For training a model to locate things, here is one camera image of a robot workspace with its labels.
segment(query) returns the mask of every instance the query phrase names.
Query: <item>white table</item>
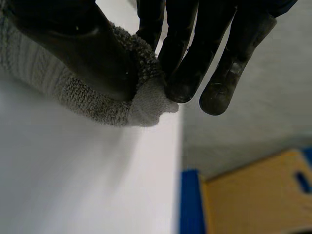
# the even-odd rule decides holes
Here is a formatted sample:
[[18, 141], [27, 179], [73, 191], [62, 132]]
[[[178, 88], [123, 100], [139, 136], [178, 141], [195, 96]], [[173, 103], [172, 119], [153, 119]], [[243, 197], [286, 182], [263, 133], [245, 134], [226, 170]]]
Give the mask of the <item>white table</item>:
[[[97, 3], [111, 21], [137, 29], [124, 0]], [[179, 120], [101, 126], [0, 72], [0, 233], [175, 233]]]

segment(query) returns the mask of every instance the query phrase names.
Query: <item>gray floor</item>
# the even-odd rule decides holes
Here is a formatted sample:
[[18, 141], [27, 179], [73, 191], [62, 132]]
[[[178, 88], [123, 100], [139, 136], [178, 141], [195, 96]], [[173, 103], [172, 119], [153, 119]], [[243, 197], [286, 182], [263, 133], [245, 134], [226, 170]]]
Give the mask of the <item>gray floor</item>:
[[310, 141], [312, 133], [312, 1], [299, 0], [258, 46], [226, 113], [198, 105], [228, 32], [196, 95], [184, 105], [183, 166], [207, 178], [280, 149]]

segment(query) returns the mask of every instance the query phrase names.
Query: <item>blue object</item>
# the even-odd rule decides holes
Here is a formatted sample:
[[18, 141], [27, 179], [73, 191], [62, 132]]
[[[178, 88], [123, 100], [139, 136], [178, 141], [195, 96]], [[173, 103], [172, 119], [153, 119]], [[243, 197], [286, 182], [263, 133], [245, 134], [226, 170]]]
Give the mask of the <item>blue object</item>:
[[310, 165], [311, 167], [311, 170], [312, 170], [312, 148], [307, 148], [307, 149], [304, 149], [302, 150], [308, 164]]
[[308, 179], [302, 172], [297, 172], [295, 174], [295, 177], [297, 179], [297, 182], [299, 183], [299, 186], [301, 187], [302, 191], [305, 194], [312, 194], [312, 185], [309, 184]]
[[197, 170], [182, 172], [180, 234], [205, 234], [205, 222]]

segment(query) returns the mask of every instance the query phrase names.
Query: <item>gloved hand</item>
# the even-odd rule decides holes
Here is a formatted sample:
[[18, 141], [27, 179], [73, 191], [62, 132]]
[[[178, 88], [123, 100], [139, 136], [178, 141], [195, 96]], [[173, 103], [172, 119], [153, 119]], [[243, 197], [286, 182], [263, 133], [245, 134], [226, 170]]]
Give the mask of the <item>gloved hand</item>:
[[9, 0], [9, 19], [101, 94], [131, 100], [137, 72], [95, 0]]
[[[199, 101], [204, 112], [220, 115], [229, 106], [256, 46], [273, 29], [275, 18], [287, 12], [296, 1], [137, 0], [140, 18], [137, 34], [156, 49], [166, 4], [169, 29], [158, 59], [167, 77], [167, 97], [185, 103], [195, 95], [234, 18], [222, 58]], [[197, 10], [195, 37], [182, 60]]]

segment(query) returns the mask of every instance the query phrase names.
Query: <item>gray towel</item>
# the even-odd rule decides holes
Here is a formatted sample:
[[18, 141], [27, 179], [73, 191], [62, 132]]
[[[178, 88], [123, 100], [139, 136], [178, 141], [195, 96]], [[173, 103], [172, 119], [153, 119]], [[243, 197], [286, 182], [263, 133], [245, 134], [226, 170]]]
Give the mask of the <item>gray towel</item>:
[[132, 101], [111, 100], [86, 86], [60, 60], [20, 33], [1, 10], [0, 66], [66, 108], [102, 124], [152, 126], [163, 113], [177, 112], [178, 105], [164, 95], [164, 73], [150, 46], [120, 27], [112, 24], [112, 28], [122, 46], [136, 54], [139, 81]]

